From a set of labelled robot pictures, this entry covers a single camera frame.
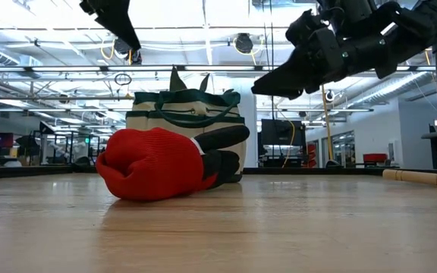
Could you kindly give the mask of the red seat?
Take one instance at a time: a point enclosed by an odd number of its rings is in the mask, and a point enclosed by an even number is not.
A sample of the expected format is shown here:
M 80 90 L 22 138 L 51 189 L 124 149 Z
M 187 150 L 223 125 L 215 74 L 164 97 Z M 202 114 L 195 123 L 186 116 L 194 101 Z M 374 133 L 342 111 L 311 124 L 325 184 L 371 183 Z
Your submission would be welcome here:
M 366 153 L 363 154 L 363 162 L 366 163 L 384 163 L 388 160 L 388 156 L 385 153 Z

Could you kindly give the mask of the hand fork wooden handle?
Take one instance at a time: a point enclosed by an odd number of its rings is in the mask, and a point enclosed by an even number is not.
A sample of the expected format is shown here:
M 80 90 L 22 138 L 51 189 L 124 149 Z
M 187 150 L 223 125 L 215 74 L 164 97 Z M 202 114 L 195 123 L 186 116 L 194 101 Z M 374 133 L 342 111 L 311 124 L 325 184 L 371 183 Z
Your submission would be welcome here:
M 382 176 L 388 180 L 399 180 L 437 186 L 437 174 L 435 173 L 386 169 L 382 172 Z

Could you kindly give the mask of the black metal table frame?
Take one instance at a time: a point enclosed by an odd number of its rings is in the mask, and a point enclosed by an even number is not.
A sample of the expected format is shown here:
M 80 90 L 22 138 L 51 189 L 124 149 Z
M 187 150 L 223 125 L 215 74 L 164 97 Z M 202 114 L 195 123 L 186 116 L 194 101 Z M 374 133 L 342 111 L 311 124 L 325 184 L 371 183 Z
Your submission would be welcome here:
M 384 168 L 244 168 L 247 175 L 373 175 L 382 176 Z M 32 177 L 53 174 L 94 174 L 96 168 L 73 165 L 0 167 L 0 178 Z

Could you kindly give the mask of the black display screen on stand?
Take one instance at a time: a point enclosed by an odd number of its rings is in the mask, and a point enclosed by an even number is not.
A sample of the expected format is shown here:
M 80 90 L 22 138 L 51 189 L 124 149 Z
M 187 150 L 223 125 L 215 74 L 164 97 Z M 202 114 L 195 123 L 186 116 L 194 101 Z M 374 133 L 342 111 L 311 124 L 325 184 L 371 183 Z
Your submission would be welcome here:
M 258 141 L 264 168 L 300 168 L 305 161 L 306 126 L 301 121 L 262 119 Z

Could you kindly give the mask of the cream canvas green-trim gardening bag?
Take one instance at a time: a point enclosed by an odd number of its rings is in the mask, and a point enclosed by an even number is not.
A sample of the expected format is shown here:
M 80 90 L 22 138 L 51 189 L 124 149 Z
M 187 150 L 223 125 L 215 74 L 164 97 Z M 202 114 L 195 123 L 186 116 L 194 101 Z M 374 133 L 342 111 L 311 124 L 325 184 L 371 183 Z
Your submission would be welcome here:
M 238 105 L 241 95 L 227 91 L 221 95 L 198 89 L 137 92 L 132 109 L 126 113 L 126 128 L 162 128 L 188 138 L 226 127 L 244 126 Z

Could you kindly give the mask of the red cabinet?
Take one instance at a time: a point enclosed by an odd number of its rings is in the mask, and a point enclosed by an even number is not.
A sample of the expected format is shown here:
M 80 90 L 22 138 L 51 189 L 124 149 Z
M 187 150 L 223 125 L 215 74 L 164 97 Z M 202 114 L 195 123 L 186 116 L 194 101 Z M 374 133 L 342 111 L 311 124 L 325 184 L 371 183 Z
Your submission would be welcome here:
M 307 167 L 308 168 L 316 168 L 318 165 L 318 163 L 317 163 L 318 142 L 317 141 L 308 142 L 307 152 L 308 152 Z

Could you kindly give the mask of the green plant in white pot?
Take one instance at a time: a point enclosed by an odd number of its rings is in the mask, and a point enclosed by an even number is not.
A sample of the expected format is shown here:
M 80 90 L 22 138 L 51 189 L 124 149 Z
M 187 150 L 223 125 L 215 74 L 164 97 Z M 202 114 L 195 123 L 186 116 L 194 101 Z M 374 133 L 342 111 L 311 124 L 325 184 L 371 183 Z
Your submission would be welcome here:
M 169 88 L 168 91 L 170 93 L 180 93 L 180 94 L 194 94 L 194 95 L 205 95 L 208 90 L 208 84 L 210 80 L 211 74 L 210 72 L 205 74 L 205 77 L 200 82 L 200 86 L 198 88 L 188 88 L 186 83 L 180 78 L 178 73 L 178 69 L 173 66 L 171 70 L 171 76 L 169 79 Z

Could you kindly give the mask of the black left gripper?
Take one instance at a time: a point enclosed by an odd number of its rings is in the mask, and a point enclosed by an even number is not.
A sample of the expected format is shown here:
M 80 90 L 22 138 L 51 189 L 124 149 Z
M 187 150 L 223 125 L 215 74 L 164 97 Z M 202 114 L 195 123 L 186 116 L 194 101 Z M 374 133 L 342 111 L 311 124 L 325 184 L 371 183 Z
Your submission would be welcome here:
M 140 50 L 141 44 L 130 22 L 127 10 L 130 0 L 81 0 L 80 7 L 88 14 L 100 14 L 97 22 L 132 49 Z

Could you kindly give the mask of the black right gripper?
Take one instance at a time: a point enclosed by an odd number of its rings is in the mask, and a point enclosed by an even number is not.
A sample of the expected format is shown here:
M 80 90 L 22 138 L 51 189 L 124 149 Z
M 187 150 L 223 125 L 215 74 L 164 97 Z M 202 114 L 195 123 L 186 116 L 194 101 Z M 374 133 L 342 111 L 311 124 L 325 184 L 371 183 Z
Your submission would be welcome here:
M 387 58 L 388 44 L 379 33 L 343 40 L 322 28 L 311 34 L 307 45 L 296 46 L 284 64 L 256 80 L 251 91 L 292 100 L 325 83 L 381 67 Z

